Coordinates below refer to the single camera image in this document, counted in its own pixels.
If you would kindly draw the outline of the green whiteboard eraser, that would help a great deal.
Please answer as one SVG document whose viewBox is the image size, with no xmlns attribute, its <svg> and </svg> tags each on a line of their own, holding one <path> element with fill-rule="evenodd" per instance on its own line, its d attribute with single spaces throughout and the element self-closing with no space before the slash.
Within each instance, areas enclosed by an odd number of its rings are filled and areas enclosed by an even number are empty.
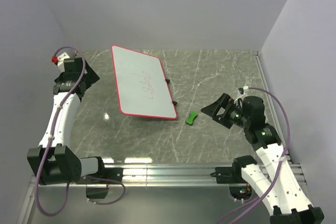
<svg viewBox="0 0 336 224">
<path fill-rule="evenodd" d="M 196 111 L 191 111 L 189 116 L 186 118 L 185 123 L 188 125 L 193 125 L 198 113 Z"/>
</svg>

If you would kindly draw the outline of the red framed whiteboard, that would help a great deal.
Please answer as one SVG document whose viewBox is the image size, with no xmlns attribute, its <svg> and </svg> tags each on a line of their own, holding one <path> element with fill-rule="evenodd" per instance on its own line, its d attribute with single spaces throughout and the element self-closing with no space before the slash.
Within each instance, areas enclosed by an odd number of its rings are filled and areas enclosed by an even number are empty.
<svg viewBox="0 0 336 224">
<path fill-rule="evenodd" d="M 124 115 L 175 120 L 177 112 L 161 61 L 120 46 L 111 46 L 119 109 Z"/>
</svg>

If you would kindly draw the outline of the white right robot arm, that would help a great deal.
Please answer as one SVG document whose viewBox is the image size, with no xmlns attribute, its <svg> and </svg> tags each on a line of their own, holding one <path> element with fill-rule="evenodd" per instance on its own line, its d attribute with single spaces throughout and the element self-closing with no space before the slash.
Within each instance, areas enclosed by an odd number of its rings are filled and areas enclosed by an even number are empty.
<svg viewBox="0 0 336 224">
<path fill-rule="evenodd" d="M 233 179 L 245 181 L 258 196 L 247 211 L 262 202 L 270 214 L 270 223 L 322 223 L 322 209 L 314 207 L 302 191 L 276 129 L 266 123 L 262 98 L 247 96 L 234 102 L 224 93 L 201 112 L 228 129 L 233 125 L 241 127 L 268 173 L 265 176 L 251 156 L 234 159 Z"/>
</svg>

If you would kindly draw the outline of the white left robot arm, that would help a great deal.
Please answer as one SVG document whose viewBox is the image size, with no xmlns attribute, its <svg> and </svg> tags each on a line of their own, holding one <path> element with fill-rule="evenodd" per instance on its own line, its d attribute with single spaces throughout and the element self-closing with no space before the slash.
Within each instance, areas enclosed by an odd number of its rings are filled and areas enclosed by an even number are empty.
<svg viewBox="0 0 336 224">
<path fill-rule="evenodd" d="M 71 130 L 79 104 L 100 78 L 82 58 L 67 53 L 53 57 L 61 73 L 53 87 L 53 110 L 46 132 L 37 148 L 31 148 L 27 160 L 40 185 L 76 183 L 88 176 L 94 183 L 106 178 L 99 156 L 79 158 L 70 149 Z"/>
</svg>

